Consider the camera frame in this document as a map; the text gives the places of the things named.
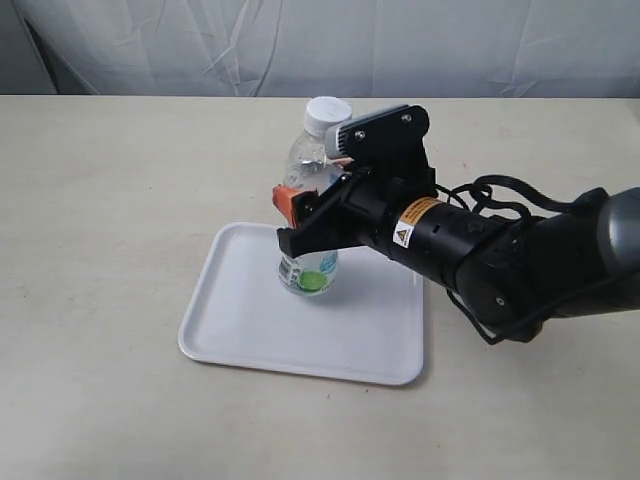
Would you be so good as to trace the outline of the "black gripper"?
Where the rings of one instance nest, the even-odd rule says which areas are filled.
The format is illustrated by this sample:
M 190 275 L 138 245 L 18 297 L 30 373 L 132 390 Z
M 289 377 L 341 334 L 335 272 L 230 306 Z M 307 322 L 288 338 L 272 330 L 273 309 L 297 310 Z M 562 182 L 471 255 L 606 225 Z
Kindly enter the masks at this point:
M 366 246 L 393 261 L 409 242 L 395 237 L 397 224 L 414 228 L 440 204 L 416 188 L 366 174 L 345 174 L 323 193 L 277 185 L 272 202 L 288 223 L 277 230 L 279 249 L 291 258 Z

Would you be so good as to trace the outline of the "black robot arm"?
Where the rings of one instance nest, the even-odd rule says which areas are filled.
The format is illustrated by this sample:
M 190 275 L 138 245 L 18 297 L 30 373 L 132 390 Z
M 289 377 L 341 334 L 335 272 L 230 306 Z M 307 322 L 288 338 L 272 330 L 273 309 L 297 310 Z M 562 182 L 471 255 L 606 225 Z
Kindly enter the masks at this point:
M 345 175 L 324 192 L 276 186 L 287 219 L 281 251 L 302 255 L 369 247 L 442 286 L 489 344 L 529 342 L 551 318 L 639 306 L 639 192 L 601 188 L 552 203 L 529 185 L 493 176 L 521 194 L 512 219 L 441 201 L 430 181 Z M 528 204 L 548 211 L 531 214 Z

